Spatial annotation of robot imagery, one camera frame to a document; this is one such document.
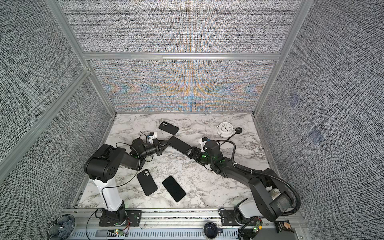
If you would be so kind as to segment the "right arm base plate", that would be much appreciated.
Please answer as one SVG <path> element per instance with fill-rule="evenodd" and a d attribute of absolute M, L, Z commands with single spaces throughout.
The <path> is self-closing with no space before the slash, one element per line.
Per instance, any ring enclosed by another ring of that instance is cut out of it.
<path fill-rule="evenodd" d="M 233 227 L 241 225 L 236 220 L 236 214 L 234 210 L 219 209 L 219 215 L 221 218 L 222 226 Z"/>

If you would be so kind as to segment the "black screen purple phone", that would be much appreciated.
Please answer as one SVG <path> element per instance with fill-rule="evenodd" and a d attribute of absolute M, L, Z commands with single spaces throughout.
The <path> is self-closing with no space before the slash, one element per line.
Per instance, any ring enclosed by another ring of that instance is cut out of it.
<path fill-rule="evenodd" d="M 175 136 L 172 136 L 169 139 L 169 144 L 172 148 L 185 155 L 187 155 L 188 151 L 192 148 L 192 146 L 176 138 Z"/>

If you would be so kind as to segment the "black phone case back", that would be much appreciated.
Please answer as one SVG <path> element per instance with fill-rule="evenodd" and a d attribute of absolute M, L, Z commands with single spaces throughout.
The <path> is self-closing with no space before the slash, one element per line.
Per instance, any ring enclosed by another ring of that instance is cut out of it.
<path fill-rule="evenodd" d="M 173 124 L 170 124 L 168 122 L 163 121 L 159 125 L 159 129 L 164 131 L 164 132 L 167 132 L 167 133 L 169 133 L 171 135 L 176 135 L 180 128 L 176 127 Z"/>

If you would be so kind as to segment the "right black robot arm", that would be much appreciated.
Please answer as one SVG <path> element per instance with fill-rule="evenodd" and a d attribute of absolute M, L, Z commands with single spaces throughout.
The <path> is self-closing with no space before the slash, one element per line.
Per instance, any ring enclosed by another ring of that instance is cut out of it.
<path fill-rule="evenodd" d="M 197 147 L 187 150 L 187 157 L 202 166 L 208 165 L 217 175 L 248 186 L 258 210 L 256 216 L 263 216 L 273 222 L 280 216 L 297 213 L 301 207 L 298 192 L 272 169 L 254 170 L 224 157 L 218 151 L 206 153 Z"/>

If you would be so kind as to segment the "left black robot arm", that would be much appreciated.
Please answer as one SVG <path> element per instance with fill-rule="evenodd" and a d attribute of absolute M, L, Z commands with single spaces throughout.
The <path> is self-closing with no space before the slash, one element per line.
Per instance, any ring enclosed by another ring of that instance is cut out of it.
<path fill-rule="evenodd" d="M 116 175 L 121 168 L 133 170 L 138 173 L 144 166 L 148 157 L 162 155 L 169 146 L 169 141 L 153 139 L 146 143 L 136 138 L 131 144 L 122 143 L 130 148 L 103 144 L 86 161 L 84 172 L 97 186 L 102 197 L 102 220 L 122 225 L 127 221 L 125 203 L 120 197 L 116 183 Z"/>

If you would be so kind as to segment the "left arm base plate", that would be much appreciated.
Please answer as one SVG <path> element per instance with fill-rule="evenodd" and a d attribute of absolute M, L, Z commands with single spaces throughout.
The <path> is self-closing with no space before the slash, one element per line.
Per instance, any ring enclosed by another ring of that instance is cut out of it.
<path fill-rule="evenodd" d="M 125 210 L 126 214 L 122 219 L 113 219 L 108 217 L 106 213 L 102 213 L 99 221 L 99 227 L 138 227 L 142 219 L 142 211 L 140 210 Z"/>

